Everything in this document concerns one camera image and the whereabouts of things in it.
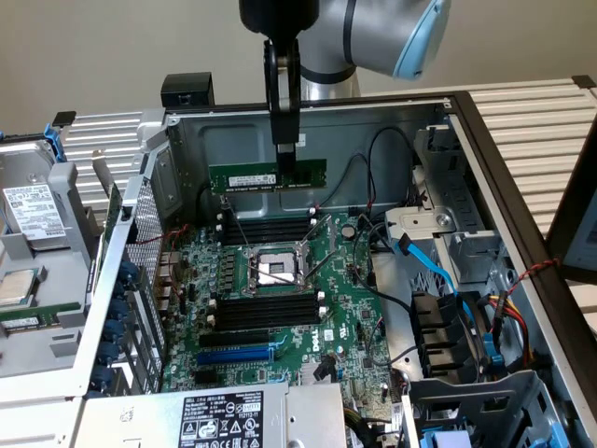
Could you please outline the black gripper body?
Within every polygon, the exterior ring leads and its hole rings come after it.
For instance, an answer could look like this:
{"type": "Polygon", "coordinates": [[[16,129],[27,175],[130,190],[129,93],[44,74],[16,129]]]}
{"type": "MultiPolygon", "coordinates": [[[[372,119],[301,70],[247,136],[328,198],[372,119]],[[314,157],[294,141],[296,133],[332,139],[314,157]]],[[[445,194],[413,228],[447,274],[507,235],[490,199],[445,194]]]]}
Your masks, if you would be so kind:
{"type": "Polygon", "coordinates": [[[246,29],[271,41],[292,41],[319,17],[318,0],[241,0],[240,17],[246,29]]]}

